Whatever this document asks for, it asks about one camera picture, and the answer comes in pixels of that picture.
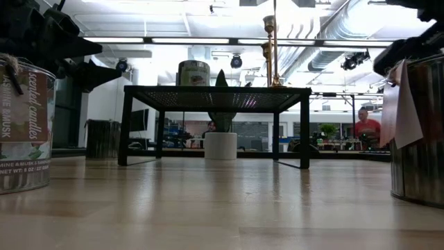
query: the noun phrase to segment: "person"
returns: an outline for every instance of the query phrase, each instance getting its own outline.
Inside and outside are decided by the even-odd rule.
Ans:
[[[202,138],[205,139],[205,134],[208,132],[215,132],[216,124],[213,121],[209,121],[207,125],[207,130],[202,134]],[[200,141],[200,148],[203,149],[203,141]]]
[[[364,107],[359,110],[358,118],[359,122],[355,126],[355,135],[358,138],[364,138],[366,149],[378,148],[381,124],[374,119],[369,119],[368,111]]]

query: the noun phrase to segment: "white planter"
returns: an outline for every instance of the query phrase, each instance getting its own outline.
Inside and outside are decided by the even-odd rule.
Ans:
[[[203,146],[205,148],[205,159],[237,159],[236,133],[206,133]]]

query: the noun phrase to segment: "ceiling light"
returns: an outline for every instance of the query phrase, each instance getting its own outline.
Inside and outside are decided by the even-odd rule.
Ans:
[[[85,40],[97,43],[143,43],[141,37],[84,37]]]
[[[239,44],[263,44],[268,42],[268,39],[239,39]]]
[[[232,52],[228,52],[228,51],[212,51],[211,55],[215,56],[215,57],[227,57],[227,58],[229,58],[229,57],[231,57],[233,55],[233,53]]]
[[[228,44],[223,38],[153,38],[154,43],[166,44]]]
[[[369,41],[369,40],[328,40],[324,41],[324,46],[337,46],[337,47],[377,47],[387,48],[393,42],[389,41]]]
[[[313,40],[277,40],[277,45],[313,46]]]

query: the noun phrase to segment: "metal tin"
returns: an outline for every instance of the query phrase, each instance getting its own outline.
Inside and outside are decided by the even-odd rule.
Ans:
[[[2,106],[2,112],[0,119],[2,123],[0,126],[3,128],[3,121],[6,120],[3,117],[4,108],[8,105],[5,104],[5,98],[3,93],[5,89],[9,88],[7,84],[7,78],[4,76],[5,61],[0,60],[0,106]],[[26,81],[26,77],[30,74],[36,75],[36,84],[39,86],[46,85],[46,110],[43,110],[43,117],[47,128],[48,136],[45,142],[3,142],[0,143],[0,194],[19,192],[24,190],[32,190],[40,188],[49,184],[49,164],[51,162],[51,147],[52,147],[52,127],[55,111],[55,86],[56,76],[47,70],[40,69],[39,67],[29,65],[27,63],[20,63],[20,72],[17,79],[19,84],[24,84],[29,88],[30,80]]]
[[[392,194],[444,208],[444,56],[408,65],[409,83],[424,138],[396,149]]]
[[[179,63],[177,86],[210,86],[210,66],[197,60]]]

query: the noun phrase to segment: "potted plant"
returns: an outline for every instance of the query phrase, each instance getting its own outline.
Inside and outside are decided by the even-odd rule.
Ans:
[[[228,87],[223,70],[216,79],[216,87]],[[229,133],[235,112],[209,112],[216,125],[215,132],[205,134],[205,158],[212,160],[234,160],[237,158],[237,134]]]
[[[336,134],[337,128],[335,125],[333,124],[321,124],[320,128],[321,132],[324,132],[325,136],[327,137],[327,143],[328,140],[332,139],[332,137],[334,136],[334,134]],[[324,149],[325,150],[332,150],[333,146],[332,145],[325,145]]]

